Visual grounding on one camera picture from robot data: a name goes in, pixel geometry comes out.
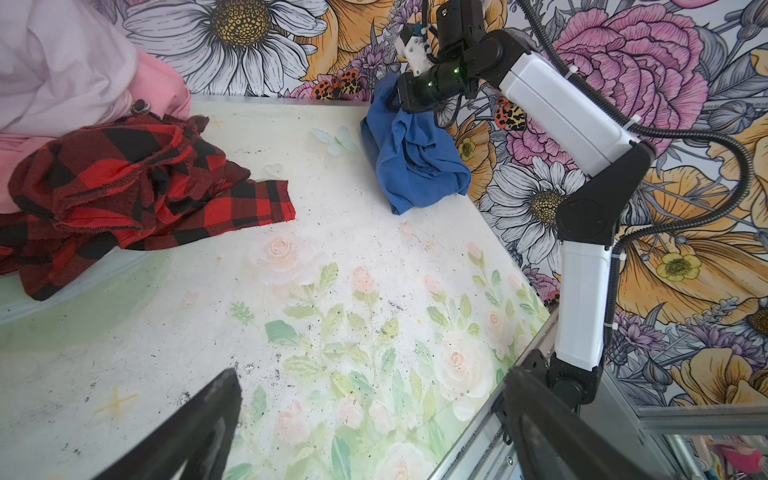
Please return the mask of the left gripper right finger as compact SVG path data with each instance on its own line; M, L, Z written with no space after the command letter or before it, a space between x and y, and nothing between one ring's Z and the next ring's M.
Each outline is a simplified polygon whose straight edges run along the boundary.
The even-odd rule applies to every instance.
M648 479L524 368L505 379L505 430L524 479Z

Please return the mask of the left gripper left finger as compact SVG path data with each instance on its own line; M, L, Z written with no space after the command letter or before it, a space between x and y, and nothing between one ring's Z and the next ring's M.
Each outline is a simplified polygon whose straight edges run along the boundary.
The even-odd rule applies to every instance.
M242 404L242 389L227 368L99 479L221 479Z

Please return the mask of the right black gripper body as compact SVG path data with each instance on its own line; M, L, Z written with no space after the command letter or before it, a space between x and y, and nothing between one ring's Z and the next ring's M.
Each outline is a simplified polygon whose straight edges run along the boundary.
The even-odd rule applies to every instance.
M433 111L459 94L473 98L478 89L479 79L462 59L440 62L418 76L406 72L397 80L400 106L412 114Z

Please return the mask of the blue cloth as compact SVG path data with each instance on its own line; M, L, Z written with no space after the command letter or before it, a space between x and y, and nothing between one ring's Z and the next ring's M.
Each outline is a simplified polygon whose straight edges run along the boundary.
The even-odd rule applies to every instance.
M454 139L430 112L393 111L387 101L399 76L389 73L375 87L360 123L367 158L393 214L431 206L447 196L466 195L472 180Z

